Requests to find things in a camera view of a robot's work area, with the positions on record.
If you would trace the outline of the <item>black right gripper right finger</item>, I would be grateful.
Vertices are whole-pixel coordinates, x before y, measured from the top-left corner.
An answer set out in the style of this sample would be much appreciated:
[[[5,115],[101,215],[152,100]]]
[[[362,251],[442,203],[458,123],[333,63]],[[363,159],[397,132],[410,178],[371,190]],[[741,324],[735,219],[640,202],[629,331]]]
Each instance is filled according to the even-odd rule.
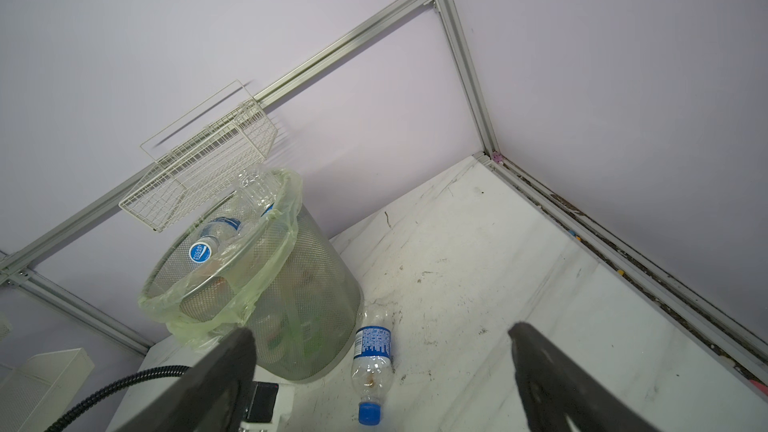
[[[531,431],[652,431],[527,322],[509,330],[515,381]]]

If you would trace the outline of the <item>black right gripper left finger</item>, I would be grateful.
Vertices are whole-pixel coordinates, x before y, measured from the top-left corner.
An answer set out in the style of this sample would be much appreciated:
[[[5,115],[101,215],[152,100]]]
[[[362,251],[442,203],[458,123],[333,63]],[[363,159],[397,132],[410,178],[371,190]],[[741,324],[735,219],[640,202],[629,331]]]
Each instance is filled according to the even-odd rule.
[[[237,431],[256,367],[253,334],[237,329],[134,417],[122,431]]]

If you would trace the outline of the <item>small clear bottle blue white label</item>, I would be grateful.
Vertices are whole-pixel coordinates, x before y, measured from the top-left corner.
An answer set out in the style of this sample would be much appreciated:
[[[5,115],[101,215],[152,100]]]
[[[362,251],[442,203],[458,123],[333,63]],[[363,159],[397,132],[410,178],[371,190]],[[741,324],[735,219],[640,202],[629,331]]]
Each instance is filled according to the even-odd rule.
[[[377,426],[394,380],[392,342],[394,318],[389,304],[365,306],[353,343],[351,384],[359,398],[358,422]]]

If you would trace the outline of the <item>small crushed bottle blue label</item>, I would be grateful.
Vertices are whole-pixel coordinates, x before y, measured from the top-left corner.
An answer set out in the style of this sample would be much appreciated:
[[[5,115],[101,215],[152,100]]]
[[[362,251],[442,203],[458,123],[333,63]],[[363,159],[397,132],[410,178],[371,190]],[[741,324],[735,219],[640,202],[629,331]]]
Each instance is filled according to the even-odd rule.
[[[261,166],[242,171],[233,194],[197,233],[188,250],[191,261],[203,264],[244,235],[273,208],[279,190],[280,183],[272,171]]]

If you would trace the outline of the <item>green plastic bin liner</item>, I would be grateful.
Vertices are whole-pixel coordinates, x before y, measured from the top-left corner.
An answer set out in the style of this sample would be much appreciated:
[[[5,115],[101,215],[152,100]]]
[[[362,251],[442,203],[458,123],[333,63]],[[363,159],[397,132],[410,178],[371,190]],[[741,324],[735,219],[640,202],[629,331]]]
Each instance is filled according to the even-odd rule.
[[[290,169],[272,172],[280,183],[277,200],[244,235],[203,264],[188,256],[197,233],[232,193],[179,236],[146,280],[138,297],[140,310],[165,325],[180,343],[205,349],[245,326],[293,252],[303,181]]]

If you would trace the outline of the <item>grey mesh waste bin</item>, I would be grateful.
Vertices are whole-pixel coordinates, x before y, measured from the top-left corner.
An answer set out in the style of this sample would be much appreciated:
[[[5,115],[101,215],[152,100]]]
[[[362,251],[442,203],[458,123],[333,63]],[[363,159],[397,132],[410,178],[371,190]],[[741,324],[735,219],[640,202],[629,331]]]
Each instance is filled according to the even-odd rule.
[[[288,381],[306,382],[346,353],[363,296],[304,203],[298,225],[293,252],[239,328],[252,332],[259,367]]]

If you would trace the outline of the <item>white two-tier mesh shelf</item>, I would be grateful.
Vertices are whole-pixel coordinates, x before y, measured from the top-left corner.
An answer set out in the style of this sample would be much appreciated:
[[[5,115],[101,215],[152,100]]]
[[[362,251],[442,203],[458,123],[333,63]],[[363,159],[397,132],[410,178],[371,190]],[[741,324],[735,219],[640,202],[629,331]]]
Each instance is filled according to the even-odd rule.
[[[94,370],[82,333],[1,311],[1,429],[43,431],[71,404]]]

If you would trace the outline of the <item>aluminium frame profiles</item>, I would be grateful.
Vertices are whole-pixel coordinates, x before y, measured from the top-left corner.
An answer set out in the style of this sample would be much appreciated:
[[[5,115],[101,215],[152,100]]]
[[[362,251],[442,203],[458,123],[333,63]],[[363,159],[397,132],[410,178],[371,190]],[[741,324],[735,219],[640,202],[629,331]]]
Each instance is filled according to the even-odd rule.
[[[1,0],[1,248],[150,164],[396,0]],[[495,148],[767,335],[767,0],[454,0]],[[482,149],[438,7],[269,107],[271,161],[337,234]]]

